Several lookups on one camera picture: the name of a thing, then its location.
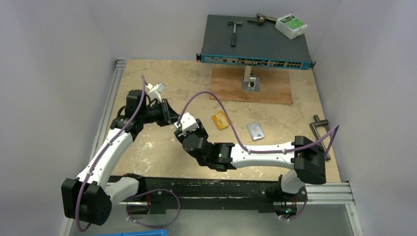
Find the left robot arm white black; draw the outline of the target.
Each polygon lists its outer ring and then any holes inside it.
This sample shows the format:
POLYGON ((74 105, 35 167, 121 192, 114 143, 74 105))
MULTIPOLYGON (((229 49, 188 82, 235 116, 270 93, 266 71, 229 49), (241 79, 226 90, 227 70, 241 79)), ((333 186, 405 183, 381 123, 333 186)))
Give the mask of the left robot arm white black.
POLYGON ((111 173, 125 151, 133 144, 145 124, 172 125, 179 115, 167 99, 151 104, 144 90, 131 90, 126 104, 118 110, 111 122, 106 140, 88 165, 74 178, 61 185, 64 215, 89 225, 103 225, 112 208, 131 197, 134 201, 145 198, 146 187, 134 177, 122 177, 108 186, 111 173))

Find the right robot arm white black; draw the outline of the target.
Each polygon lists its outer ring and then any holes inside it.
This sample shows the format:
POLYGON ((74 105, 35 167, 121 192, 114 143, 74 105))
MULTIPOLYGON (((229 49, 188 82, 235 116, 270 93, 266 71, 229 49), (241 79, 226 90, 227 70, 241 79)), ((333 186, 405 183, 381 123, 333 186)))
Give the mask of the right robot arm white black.
POLYGON ((279 179, 277 196, 290 199, 306 184, 325 184, 325 150, 305 136, 278 145, 240 146, 234 143, 211 143, 199 119, 175 125, 175 136, 182 148, 200 166, 218 172, 246 167, 280 167, 288 169, 279 179))

